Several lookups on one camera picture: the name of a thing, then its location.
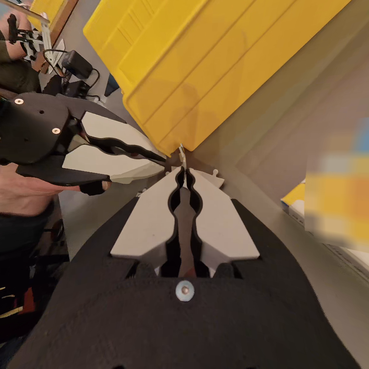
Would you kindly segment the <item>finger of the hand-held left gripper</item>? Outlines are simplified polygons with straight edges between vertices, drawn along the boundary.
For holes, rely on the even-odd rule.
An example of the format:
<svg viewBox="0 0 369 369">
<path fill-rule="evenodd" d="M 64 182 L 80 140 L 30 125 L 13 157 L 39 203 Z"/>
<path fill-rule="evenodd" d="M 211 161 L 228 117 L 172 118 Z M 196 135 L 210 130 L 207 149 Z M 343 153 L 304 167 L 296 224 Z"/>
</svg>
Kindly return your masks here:
<svg viewBox="0 0 369 369">
<path fill-rule="evenodd" d="M 166 155 L 157 150 L 144 134 L 127 123 L 86 112 L 81 126 L 89 143 L 108 153 L 118 148 L 147 159 L 166 160 Z"/>
<path fill-rule="evenodd" d="M 164 171 L 166 155 L 152 144 L 127 145 L 126 153 L 107 154 L 93 145 L 80 145 L 69 152 L 62 168 L 107 175 L 112 182 L 129 184 Z"/>
</svg>

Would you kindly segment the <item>black power strip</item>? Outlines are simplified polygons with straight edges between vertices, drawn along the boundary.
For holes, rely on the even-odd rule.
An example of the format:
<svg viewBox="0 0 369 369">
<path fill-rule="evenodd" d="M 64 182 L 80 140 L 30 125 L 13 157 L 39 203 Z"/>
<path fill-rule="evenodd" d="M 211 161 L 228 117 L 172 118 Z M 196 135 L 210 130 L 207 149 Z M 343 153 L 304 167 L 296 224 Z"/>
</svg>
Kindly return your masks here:
<svg viewBox="0 0 369 369">
<path fill-rule="evenodd" d="M 66 97 L 85 100 L 89 94 L 90 88 L 90 85 L 82 80 L 69 82 L 63 94 Z"/>
</svg>

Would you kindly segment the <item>wooden table top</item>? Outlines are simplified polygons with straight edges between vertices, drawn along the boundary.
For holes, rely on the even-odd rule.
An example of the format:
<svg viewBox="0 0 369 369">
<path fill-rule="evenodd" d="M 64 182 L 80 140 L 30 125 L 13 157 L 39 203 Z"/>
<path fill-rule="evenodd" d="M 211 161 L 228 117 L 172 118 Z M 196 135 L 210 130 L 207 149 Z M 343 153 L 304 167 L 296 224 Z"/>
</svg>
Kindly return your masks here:
<svg viewBox="0 0 369 369">
<path fill-rule="evenodd" d="M 61 35 L 68 19 L 74 11 L 78 0 L 63 0 L 63 1 L 33 1 L 31 10 L 37 14 L 47 15 L 50 21 L 49 31 L 51 39 L 51 48 L 56 48 L 57 40 Z M 30 22 L 33 23 L 38 30 L 41 30 L 41 24 L 38 20 L 28 17 Z M 33 69 L 46 74 L 49 68 L 49 64 L 45 61 L 45 58 L 41 53 L 38 54 L 36 61 L 33 62 Z"/>
</svg>

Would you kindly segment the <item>black clamp bracket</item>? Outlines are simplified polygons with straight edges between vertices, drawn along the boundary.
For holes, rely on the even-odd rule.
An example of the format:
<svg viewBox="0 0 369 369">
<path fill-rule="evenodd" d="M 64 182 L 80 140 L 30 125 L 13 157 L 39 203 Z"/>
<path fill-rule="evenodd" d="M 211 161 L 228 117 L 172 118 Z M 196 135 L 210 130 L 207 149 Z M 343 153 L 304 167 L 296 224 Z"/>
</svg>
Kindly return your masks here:
<svg viewBox="0 0 369 369">
<path fill-rule="evenodd" d="M 14 14 L 10 14 L 7 19 L 9 28 L 9 42 L 21 44 L 23 51 L 26 53 L 25 60 L 36 61 L 40 46 L 43 45 L 42 33 L 36 30 L 23 30 L 17 28 L 17 19 Z"/>
</svg>

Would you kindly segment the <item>blue puzzle box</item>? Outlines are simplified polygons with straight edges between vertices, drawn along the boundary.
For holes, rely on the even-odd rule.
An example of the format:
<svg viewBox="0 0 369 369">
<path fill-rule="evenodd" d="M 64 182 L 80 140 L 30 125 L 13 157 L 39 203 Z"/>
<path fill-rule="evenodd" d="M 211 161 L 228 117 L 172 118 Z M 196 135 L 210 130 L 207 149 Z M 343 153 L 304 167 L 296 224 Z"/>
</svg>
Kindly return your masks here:
<svg viewBox="0 0 369 369">
<path fill-rule="evenodd" d="M 280 200 L 284 212 L 300 224 L 302 228 L 305 228 L 305 181 L 305 179 L 301 181 Z M 356 251 L 327 243 L 322 243 L 322 245 L 339 257 L 341 261 L 345 262 L 362 278 L 367 281 L 369 280 L 369 254 L 367 252 Z"/>
</svg>

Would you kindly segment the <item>yellow plastic bin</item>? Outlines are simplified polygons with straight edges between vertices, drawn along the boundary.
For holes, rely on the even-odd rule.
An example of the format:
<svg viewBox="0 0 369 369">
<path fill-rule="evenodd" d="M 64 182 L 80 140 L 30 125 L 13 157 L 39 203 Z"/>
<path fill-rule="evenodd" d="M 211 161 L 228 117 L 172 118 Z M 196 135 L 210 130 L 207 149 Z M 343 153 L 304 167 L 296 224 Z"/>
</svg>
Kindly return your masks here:
<svg viewBox="0 0 369 369">
<path fill-rule="evenodd" d="M 350 1 L 100 1 L 83 33 L 150 141 L 193 151 Z"/>
</svg>

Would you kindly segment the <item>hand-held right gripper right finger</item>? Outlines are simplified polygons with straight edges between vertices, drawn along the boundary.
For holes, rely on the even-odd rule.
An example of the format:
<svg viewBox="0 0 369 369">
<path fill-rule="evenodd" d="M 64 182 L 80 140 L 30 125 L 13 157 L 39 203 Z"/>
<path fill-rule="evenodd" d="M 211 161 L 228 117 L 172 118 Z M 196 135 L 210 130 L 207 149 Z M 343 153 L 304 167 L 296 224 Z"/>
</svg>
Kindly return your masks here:
<svg viewBox="0 0 369 369">
<path fill-rule="evenodd" d="M 210 277 L 223 263 L 258 259 L 260 252 L 232 199 L 194 169 L 187 169 L 186 181 L 195 211 L 190 246 L 196 276 Z"/>
</svg>

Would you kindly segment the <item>white metal table frame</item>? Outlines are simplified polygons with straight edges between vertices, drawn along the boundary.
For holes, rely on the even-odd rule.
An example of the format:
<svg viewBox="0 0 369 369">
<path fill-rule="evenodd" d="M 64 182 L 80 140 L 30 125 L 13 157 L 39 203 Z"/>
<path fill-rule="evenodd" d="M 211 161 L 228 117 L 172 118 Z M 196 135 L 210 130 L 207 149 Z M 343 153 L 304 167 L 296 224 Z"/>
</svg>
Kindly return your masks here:
<svg viewBox="0 0 369 369">
<path fill-rule="evenodd" d="M 64 11 L 60 9 L 53 19 L 48 13 L 41 13 L 41 16 L 49 21 L 49 23 L 41 21 L 44 50 L 50 50 L 45 52 L 45 61 L 40 68 L 40 71 L 42 71 L 44 74 L 50 75 L 52 72 L 57 73 L 60 69 L 60 63 L 65 51 L 65 43 L 63 39 L 59 41 L 58 44 L 55 43 L 66 23 L 66 17 L 64 16 L 63 12 Z"/>
</svg>

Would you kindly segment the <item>person's left hand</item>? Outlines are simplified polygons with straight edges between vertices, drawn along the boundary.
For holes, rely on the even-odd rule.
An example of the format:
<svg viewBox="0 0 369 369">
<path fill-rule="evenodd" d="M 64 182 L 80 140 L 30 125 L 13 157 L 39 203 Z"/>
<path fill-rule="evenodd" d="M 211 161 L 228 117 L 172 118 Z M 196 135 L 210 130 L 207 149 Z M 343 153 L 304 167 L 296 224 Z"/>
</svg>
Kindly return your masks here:
<svg viewBox="0 0 369 369">
<path fill-rule="evenodd" d="M 43 213 L 54 196 L 62 191 L 78 191 L 78 186 L 62 187 L 37 178 L 23 177 L 16 173 L 14 163 L 0 168 L 0 213 L 24 217 Z"/>
</svg>

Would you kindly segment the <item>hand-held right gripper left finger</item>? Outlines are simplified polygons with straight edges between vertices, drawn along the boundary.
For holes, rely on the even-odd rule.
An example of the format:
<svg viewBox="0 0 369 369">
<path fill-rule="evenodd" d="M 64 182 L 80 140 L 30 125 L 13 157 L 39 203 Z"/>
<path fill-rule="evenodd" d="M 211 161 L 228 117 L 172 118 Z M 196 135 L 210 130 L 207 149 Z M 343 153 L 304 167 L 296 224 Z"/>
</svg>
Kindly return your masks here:
<svg viewBox="0 0 369 369">
<path fill-rule="evenodd" d="M 174 211 L 180 204 L 184 177 L 184 168 L 178 167 L 140 195 L 111 256 L 151 264 L 163 277 L 178 277 L 182 261 Z"/>
</svg>

